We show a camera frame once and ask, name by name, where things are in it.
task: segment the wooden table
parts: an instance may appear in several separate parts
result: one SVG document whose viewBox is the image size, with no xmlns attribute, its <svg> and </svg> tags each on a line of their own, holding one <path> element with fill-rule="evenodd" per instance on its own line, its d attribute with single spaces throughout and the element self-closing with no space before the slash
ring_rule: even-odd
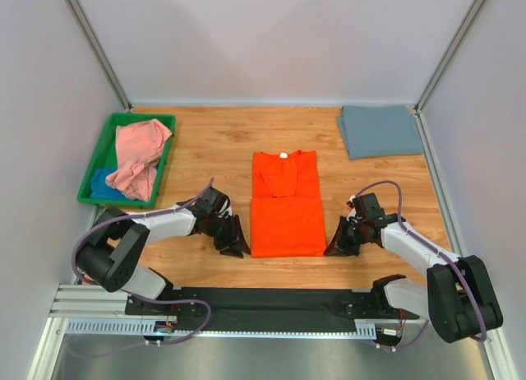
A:
<svg viewBox="0 0 526 380">
<path fill-rule="evenodd" d="M 404 217 L 442 247 L 449 244 L 423 155 L 349 160 L 336 126 L 339 108 L 317 107 L 135 107 L 134 113 L 174 114 L 177 132 L 161 184 L 157 208 L 195 196 L 215 177 L 230 196 L 250 244 L 251 159 L 254 152 L 317 151 L 325 232 L 329 242 L 345 202 L 364 186 L 382 179 L 398 182 Z M 373 190 L 394 212 L 395 188 Z M 145 248 L 141 264 L 175 285 L 271 288 L 371 288 L 383 276 L 400 273 L 424 282 L 402 259 L 373 244 L 359 257 L 244 259 L 219 255 L 204 235 L 167 239 Z"/>
</svg>

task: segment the white panel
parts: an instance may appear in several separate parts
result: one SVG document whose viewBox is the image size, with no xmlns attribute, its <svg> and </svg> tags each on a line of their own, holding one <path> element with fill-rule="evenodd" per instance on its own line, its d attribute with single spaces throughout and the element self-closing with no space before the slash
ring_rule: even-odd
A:
<svg viewBox="0 0 526 380">
<path fill-rule="evenodd" d="M 424 110 L 464 250 L 486 263 L 519 378 L 526 378 L 524 1 L 489 0 Z"/>
<path fill-rule="evenodd" d="M 93 208 L 76 202 L 119 106 L 63 0 L 0 0 L 0 378 L 25 378 Z"/>
<path fill-rule="evenodd" d="M 81 0 L 128 96 L 413 103 L 472 0 Z"/>
</svg>

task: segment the green plastic bin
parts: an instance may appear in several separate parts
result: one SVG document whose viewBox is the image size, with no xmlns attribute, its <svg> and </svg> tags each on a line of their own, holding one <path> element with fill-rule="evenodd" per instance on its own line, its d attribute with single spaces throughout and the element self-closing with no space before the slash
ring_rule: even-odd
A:
<svg viewBox="0 0 526 380">
<path fill-rule="evenodd" d="M 139 201 L 136 199 L 129 200 L 114 200 L 114 199 L 98 199 L 91 198 L 91 178 L 95 171 L 99 168 L 117 168 L 117 154 L 115 152 L 115 129 L 118 126 L 126 126 L 131 123 L 138 123 L 141 121 L 150 121 L 157 118 L 163 125 L 165 125 L 172 133 L 175 133 L 175 117 L 167 114 L 130 114 L 130 113 L 113 113 L 106 123 L 99 142 L 95 147 L 95 152 L 91 158 L 90 166 L 85 172 L 82 180 L 81 189 L 77 195 L 79 202 L 91 203 L 92 205 L 104 206 L 128 206 L 140 207 L 149 209 L 155 206 L 157 196 L 159 195 L 159 185 L 163 178 L 164 166 L 170 151 L 173 136 L 171 136 L 164 144 L 163 154 L 159 160 L 157 168 L 157 177 L 154 182 L 154 190 L 151 194 L 151 199 L 148 202 Z"/>
</svg>

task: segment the pink towel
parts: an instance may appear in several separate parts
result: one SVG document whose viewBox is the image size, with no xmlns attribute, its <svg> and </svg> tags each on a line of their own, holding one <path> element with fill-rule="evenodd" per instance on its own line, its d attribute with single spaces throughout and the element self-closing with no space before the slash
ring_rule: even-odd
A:
<svg viewBox="0 0 526 380">
<path fill-rule="evenodd" d="M 154 166 L 172 133 L 158 119 L 117 127 L 115 132 L 118 169 L 108 175 L 106 184 L 126 197 L 147 202 L 157 175 Z"/>
</svg>

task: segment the gray towel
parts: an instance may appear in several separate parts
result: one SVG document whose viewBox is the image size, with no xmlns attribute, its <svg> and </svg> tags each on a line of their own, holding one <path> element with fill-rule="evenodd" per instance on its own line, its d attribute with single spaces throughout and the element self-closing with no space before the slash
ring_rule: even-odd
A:
<svg viewBox="0 0 526 380">
<path fill-rule="evenodd" d="M 344 106 L 338 128 L 351 160 L 423 153 L 413 116 L 405 106 Z"/>
</svg>

